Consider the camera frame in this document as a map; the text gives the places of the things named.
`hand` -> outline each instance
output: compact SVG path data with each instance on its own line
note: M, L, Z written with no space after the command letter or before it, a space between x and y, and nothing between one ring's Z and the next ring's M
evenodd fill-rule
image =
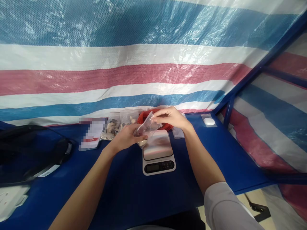
M168 123L174 127L185 128L191 125L191 123L174 107L168 107L161 109L154 113L153 121L160 123Z
M116 137L108 144L110 145L116 153L119 151L129 148L133 144L143 141L148 138L148 136L135 137L133 131L140 127L140 124L126 125Z

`red bag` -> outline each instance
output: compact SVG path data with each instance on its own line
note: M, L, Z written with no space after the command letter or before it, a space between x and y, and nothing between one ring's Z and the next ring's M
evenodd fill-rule
M152 109L152 110L148 110L148 111L143 111L141 112L140 116L138 117L138 123L139 124L143 124L146 117L150 114L150 112L152 111L153 113L159 111L160 109ZM160 127L158 130L161 129L165 129L166 131L171 130L171 128L173 127L172 125L168 124L168 123L162 123L162 127Z

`clear plastic bag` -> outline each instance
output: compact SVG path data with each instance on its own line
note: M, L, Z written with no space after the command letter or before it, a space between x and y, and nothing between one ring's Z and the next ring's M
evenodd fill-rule
M138 115L139 115L138 110L123 110L123 111L121 111L120 112L120 116L121 116L120 130L125 125L136 124L137 120L138 120Z
M174 139L179 139L179 138L184 138L185 135L183 134L182 129L177 128L177 127L172 127Z
M217 127L215 120L212 118L210 113L201 114L201 118L207 128Z
M111 141L118 134L121 124L121 115L119 112L110 112L107 127L101 133L100 139Z
M162 127L161 123L154 122L153 119L154 119L154 114L153 112L150 112L144 123L133 132L133 135L136 137L147 135L148 138L150 138L158 128ZM141 149L143 149L146 143L147 140L144 140L138 142L138 145L140 146Z

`striped tarp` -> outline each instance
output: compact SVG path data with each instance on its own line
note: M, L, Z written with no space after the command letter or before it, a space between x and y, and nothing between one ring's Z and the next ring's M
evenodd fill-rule
M303 34L272 66L306 78L306 57ZM306 88L261 74L235 99L229 130L263 169L307 173ZM276 229L307 228L306 185L280 184L263 191Z
M0 120L214 109L305 11L301 0L0 4Z

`white round object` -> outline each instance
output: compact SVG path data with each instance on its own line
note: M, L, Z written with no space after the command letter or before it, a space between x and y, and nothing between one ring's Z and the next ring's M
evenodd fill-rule
M204 122L206 125L214 125L215 121L212 118L205 118Z

